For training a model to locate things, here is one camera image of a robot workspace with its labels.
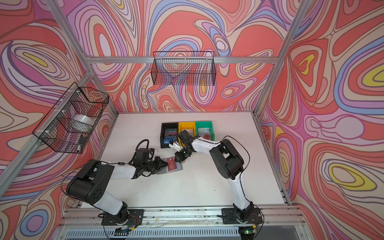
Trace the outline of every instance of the red card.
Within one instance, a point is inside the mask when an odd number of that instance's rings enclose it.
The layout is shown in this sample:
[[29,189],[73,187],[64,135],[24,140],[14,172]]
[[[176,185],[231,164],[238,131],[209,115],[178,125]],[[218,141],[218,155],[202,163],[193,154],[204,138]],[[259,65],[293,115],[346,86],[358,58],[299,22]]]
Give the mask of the red card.
[[168,163],[168,171],[174,171],[177,169],[175,157],[167,158],[167,163]]

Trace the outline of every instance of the green storage bin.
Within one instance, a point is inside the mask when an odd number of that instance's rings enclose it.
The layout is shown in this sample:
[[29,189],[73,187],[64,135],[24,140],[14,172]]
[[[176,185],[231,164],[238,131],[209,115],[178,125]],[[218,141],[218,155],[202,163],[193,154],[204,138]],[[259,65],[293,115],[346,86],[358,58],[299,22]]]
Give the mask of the green storage bin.
[[211,134],[211,140],[215,140],[214,128],[211,121],[196,122],[196,134],[203,137],[204,133],[199,132],[199,128],[209,128]]

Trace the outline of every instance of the ventilation grille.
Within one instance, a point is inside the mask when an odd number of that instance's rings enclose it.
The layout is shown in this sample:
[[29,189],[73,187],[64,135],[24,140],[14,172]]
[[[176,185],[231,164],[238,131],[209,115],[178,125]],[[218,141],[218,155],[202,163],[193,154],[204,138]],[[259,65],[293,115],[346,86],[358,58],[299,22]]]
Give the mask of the ventilation grille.
[[[128,233],[115,233],[114,228],[105,229],[109,238],[152,237],[239,237],[238,227],[151,227],[137,228]],[[102,228],[69,229],[65,239],[105,239]]]

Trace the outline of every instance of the black cable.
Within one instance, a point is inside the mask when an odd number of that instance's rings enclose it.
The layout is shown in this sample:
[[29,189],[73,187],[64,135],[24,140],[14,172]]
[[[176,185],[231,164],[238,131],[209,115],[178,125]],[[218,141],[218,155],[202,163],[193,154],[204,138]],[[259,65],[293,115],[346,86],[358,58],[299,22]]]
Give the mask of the black cable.
[[139,149],[139,146],[140,146],[140,144],[142,144],[143,142],[147,142],[147,149],[148,149],[148,146],[149,146],[149,140],[148,139],[144,139],[144,140],[141,140],[140,142],[139,142],[139,144],[136,146],[136,151]]
[[111,239],[108,237],[107,232],[105,231],[105,227],[104,227],[104,225],[103,225],[103,229],[104,229],[105,236],[108,238],[108,240],[111,240]]
[[60,189],[61,189],[61,191],[62,191],[65,195],[67,195],[67,196],[69,196],[69,197],[72,197],[72,196],[68,195],[66,192],[64,192],[64,190],[63,190],[63,182],[68,178],[68,176],[69,176],[71,173],[73,173],[74,171],[76,171],[76,170],[79,169],[80,167],[84,167],[86,164],[88,164],[88,163],[90,163],[90,162],[97,162],[97,161],[96,161],[96,160],[94,160],[94,161],[88,161],[87,163],[85,163],[85,164],[83,164],[83,165],[81,165],[81,166],[79,166],[79,167],[73,169],[72,172],[68,173],[68,174],[63,178],[63,180],[61,181],[61,184],[60,184]]
[[203,139],[198,139],[198,140],[203,141],[203,142],[207,142],[207,143],[211,143],[211,144],[216,144],[216,143],[213,143],[213,142],[208,142],[204,138]]
[[[249,165],[249,163],[250,163],[250,161],[251,161],[251,155],[249,155],[249,152],[247,151],[247,149],[239,142],[239,141],[237,141],[235,138],[233,138],[233,137],[231,137],[231,136],[229,136],[229,135],[227,135],[227,136],[225,136],[225,137],[223,137],[223,139],[221,140],[221,141],[223,141],[226,137],[230,137],[230,138],[232,138],[233,140],[235,140],[237,143],[239,143],[240,144],[240,146],[242,146],[243,148],[244,148],[244,150],[247,152],[247,154],[248,154],[248,163],[247,163],[247,165],[245,166],[245,168],[243,169],[243,171],[240,173],[240,186],[241,186],[241,190],[243,191],[243,195],[244,195],[244,198],[249,202],[249,203],[251,203],[251,201],[249,201],[248,200],[248,198],[245,196],[245,193],[244,193],[244,189],[243,189],[243,184],[241,183],[241,175],[243,174],[243,172],[247,169],[247,167],[248,167],[248,165]],[[256,206],[255,204],[253,204],[256,208],[258,208],[258,210],[261,212],[261,214],[263,215],[263,218],[262,218],[262,220],[263,220],[263,223],[262,223],[262,226],[260,227],[260,229],[259,229],[259,231],[255,234],[255,236],[253,237],[253,239],[255,239],[256,238],[256,236],[259,234],[259,232],[260,232],[260,230],[262,229],[262,227],[263,227],[263,225],[264,225],[264,214],[263,214],[263,212],[261,211],[261,209],[258,207],[258,206]]]
[[252,240],[254,240],[256,237],[257,237],[257,235],[259,234],[259,232],[262,230],[262,228],[263,228],[263,225],[264,225],[264,220],[265,220],[265,217],[264,217],[264,214],[263,214],[263,212],[260,210],[260,212],[262,213],[262,215],[263,215],[263,223],[262,223],[262,226],[260,227],[260,229],[257,231],[257,233],[255,234],[255,236],[252,238]]
[[223,215],[217,215],[217,216],[220,217],[220,218],[223,218],[223,219],[230,220],[230,221],[236,221],[236,219],[227,218],[227,217],[225,217],[225,216],[223,216]]

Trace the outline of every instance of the plastic bin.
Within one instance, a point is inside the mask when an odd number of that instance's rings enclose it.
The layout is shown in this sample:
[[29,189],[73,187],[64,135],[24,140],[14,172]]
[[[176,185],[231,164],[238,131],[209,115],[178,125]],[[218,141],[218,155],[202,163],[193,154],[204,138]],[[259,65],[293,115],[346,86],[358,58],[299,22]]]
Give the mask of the plastic bin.
[[193,136],[196,135],[196,125],[195,122],[179,122],[179,133],[181,133],[185,129],[193,129]]
[[214,128],[213,128],[211,121],[196,122],[195,125],[196,125],[196,134],[197,135],[199,135],[200,137],[203,137],[203,134],[199,134],[199,128],[208,127],[210,130],[210,134],[211,134],[211,140],[212,141],[215,140]]
[[161,133],[160,133],[160,147],[161,148],[170,148],[168,143],[164,143],[164,138],[166,138],[165,133],[168,129],[175,129],[175,139],[177,140],[177,131],[179,130],[178,122],[164,122],[161,124]]

